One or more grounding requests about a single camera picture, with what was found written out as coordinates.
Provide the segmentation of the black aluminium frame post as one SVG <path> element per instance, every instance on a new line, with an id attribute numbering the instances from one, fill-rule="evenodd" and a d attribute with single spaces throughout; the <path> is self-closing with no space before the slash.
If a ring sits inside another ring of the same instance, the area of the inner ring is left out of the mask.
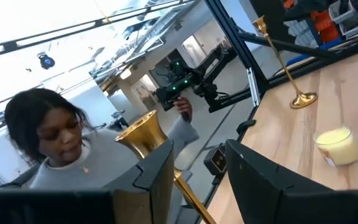
<path id="1" fill-rule="evenodd" d="M 259 91 L 265 93 L 269 88 L 269 81 L 266 79 L 246 43 L 241 39 L 239 31 L 236 28 L 236 23 L 229 16 L 220 0 L 204 1 L 226 37 L 229 39 L 233 49 L 236 51 L 237 56 L 245 68 L 253 69 Z"/>

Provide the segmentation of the gold candle stick holder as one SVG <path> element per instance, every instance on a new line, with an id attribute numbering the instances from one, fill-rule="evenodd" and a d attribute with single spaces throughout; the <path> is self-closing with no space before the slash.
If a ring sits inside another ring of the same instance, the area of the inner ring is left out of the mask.
<path id="1" fill-rule="evenodd" d="M 307 106 L 311 105 L 312 103 L 314 103 L 318 99 L 317 93 L 313 93 L 313 92 L 303 93 L 301 90 L 299 90 L 294 79 L 292 78 L 292 75 L 288 71 L 287 66 L 284 64 L 284 61 L 282 60 L 280 53 L 278 52 L 277 48 L 274 46 L 272 39 L 269 36 L 269 33 L 267 32 L 267 26 L 264 21 L 264 16 L 261 16 L 257 20 L 255 20 L 253 22 L 253 25 L 259 32 L 261 32 L 264 35 L 269 46 L 272 48 L 276 58 L 278 59 L 282 68 L 284 69 L 285 73 L 287 74 L 287 77 L 288 77 L 290 83 L 292 84 L 293 88 L 295 89 L 296 97 L 290 102 L 290 108 L 300 109 L 300 108 L 307 107 Z"/>
<path id="2" fill-rule="evenodd" d="M 115 141 L 127 146 L 141 160 L 161 146 L 167 139 L 167 135 L 163 132 L 158 122 L 157 111 L 153 110 L 130 125 L 115 138 Z M 172 173 L 173 183 L 178 187 L 188 203 L 196 210 L 205 224 L 216 224 L 205 206 L 197 199 L 183 179 L 182 171 L 173 167 Z"/>

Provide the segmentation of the yellow candle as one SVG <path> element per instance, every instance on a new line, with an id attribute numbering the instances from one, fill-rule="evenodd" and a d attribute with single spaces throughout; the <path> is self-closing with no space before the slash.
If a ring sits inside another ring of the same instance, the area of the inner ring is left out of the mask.
<path id="1" fill-rule="evenodd" d="M 348 126 L 315 133 L 314 143 L 330 166 L 345 166 L 358 161 L 358 146 Z"/>

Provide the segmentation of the black ceiling-mounted device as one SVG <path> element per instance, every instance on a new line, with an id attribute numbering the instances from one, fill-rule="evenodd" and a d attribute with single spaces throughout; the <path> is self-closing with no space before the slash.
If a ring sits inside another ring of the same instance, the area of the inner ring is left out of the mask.
<path id="1" fill-rule="evenodd" d="M 45 70 L 48 70 L 55 65 L 54 59 L 49 57 L 45 52 L 39 53 L 37 58 L 40 60 L 41 67 Z"/>

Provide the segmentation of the black frame cross brace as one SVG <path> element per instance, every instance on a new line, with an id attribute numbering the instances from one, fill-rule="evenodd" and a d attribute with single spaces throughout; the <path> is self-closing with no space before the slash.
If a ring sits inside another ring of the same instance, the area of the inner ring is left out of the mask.
<path id="1" fill-rule="evenodd" d="M 249 32 L 239 32 L 239 37 L 245 42 L 251 42 L 254 44 L 270 46 L 269 41 L 264 37 L 256 36 Z M 290 44 L 288 42 L 283 42 L 280 40 L 271 40 L 271 43 L 277 50 L 286 50 L 290 52 L 295 52 L 298 54 L 309 55 L 318 58 L 333 58 L 336 53 L 328 50 L 321 50 L 319 48 L 313 49 L 310 47 L 304 47 L 300 45 Z"/>

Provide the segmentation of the orange object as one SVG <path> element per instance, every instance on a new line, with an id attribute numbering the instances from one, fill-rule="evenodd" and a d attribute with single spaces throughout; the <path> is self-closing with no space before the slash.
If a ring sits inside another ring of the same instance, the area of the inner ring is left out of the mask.
<path id="1" fill-rule="evenodd" d="M 330 41 L 340 38 L 334 22 L 332 21 L 329 11 L 312 11 L 310 13 L 314 28 L 319 35 L 322 43 L 326 44 Z"/>

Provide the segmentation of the person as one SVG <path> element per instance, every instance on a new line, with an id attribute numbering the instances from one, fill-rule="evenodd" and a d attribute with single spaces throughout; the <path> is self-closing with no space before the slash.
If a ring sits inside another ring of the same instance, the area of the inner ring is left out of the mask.
<path id="1" fill-rule="evenodd" d="M 4 120 L 13 145 L 40 163 L 30 189 L 100 188 L 138 161 L 115 141 L 118 132 L 93 129 L 82 109 L 53 90 L 16 94 Z"/>

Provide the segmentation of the black overhead frame bar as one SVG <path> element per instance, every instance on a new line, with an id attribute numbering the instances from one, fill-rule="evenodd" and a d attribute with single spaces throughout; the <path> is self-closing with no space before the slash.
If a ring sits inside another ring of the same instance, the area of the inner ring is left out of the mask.
<path id="1" fill-rule="evenodd" d="M 69 35 L 74 35 L 80 32 L 85 32 L 91 29 L 106 26 L 108 24 L 130 19 L 135 16 L 143 16 L 151 12 L 167 9 L 173 6 L 181 6 L 183 4 L 189 2 L 195 2 L 195 1 L 196 0 L 173 0 L 170 2 L 159 3 L 154 6 L 147 6 L 140 9 L 136 9 L 134 11 L 123 12 L 113 16 L 103 17 L 100 19 L 95 19 L 93 21 L 87 21 L 80 24 L 75 24 L 72 26 L 51 30 L 48 32 L 31 35 L 28 37 L 21 37 L 19 39 L 0 42 L 0 55 L 8 54 L 16 50 L 33 47 L 35 45 L 43 44 L 45 42 L 50 42 L 55 39 L 61 39 Z"/>

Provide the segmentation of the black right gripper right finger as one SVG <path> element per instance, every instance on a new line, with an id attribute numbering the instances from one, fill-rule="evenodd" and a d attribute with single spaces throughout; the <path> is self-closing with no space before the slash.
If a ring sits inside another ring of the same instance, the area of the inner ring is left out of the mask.
<path id="1" fill-rule="evenodd" d="M 226 141 L 225 159 L 232 191 L 245 224 L 275 224 L 284 192 L 331 190 L 233 139 Z"/>

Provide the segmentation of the person's hand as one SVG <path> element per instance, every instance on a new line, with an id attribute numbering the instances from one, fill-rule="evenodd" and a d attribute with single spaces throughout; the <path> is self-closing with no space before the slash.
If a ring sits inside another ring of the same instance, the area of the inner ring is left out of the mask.
<path id="1" fill-rule="evenodd" d="M 190 123 L 193 117 L 193 107 L 190 101 L 183 96 L 179 96 L 173 104 L 181 114 L 182 118 Z"/>

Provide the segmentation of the grey plastic storage bin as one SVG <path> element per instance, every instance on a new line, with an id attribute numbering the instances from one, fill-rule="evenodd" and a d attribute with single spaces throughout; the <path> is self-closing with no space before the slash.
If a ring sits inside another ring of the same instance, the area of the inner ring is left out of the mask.
<path id="1" fill-rule="evenodd" d="M 331 20 L 338 26 L 341 36 L 348 39 L 358 34 L 358 12 L 351 0 L 337 0 L 328 8 Z"/>

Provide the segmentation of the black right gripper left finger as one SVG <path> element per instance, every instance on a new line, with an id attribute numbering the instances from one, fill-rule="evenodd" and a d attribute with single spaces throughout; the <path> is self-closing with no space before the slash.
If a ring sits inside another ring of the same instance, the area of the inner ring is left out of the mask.
<path id="1" fill-rule="evenodd" d="M 173 141 L 165 141 L 104 189 L 103 224 L 166 224 L 173 187 Z"/>

